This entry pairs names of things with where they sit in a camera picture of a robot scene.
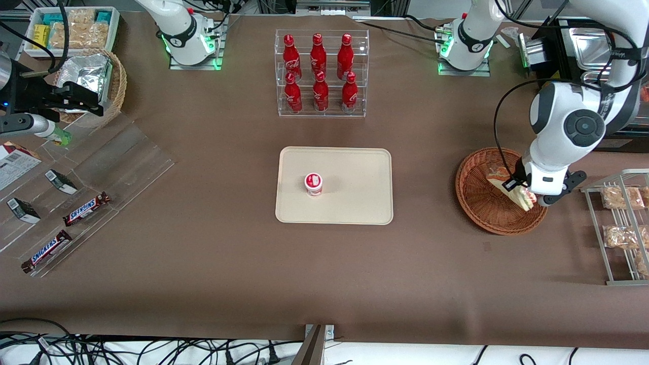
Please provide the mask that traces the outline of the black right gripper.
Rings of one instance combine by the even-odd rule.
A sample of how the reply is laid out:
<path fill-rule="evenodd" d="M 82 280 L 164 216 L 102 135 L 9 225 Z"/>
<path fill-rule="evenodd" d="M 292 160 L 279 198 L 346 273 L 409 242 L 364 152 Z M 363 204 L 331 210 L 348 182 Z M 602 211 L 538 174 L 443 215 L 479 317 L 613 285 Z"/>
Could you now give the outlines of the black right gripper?
<path fill-rule="evenodd" d="M 49 85 L 42 76 L 24 77 L 24 71 L 12 71 L 4 76 L 5 113 L 28 113 L 29 111 L 56 108 L 65 114 L 91 113 L 104 116 L 104 106 L 99 95 L 74 82 L 59 87 Z"/>

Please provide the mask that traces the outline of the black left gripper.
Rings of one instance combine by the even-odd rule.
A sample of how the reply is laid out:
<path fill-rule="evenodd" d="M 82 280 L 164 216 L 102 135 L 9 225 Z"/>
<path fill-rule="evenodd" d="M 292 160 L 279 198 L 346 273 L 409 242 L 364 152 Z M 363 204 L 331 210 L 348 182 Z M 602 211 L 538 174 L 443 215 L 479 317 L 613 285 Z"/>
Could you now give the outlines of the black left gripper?
<path fill-rule="evenodd" d="M 503 189 L 505 189 L 506 192 L 511 192 L 517 186 L 522 186 L 525 187 L 526 189 L 529 188 L 528 173 L 526 173 L 526 169 L 524 163 L 522 162 L 522 159 L 517 160 L 515 164 L 515 168 L 512 173 L 512 177 L 508 178 L 506 181 L 501 183 L 501 186 L 503 187 Z"/>

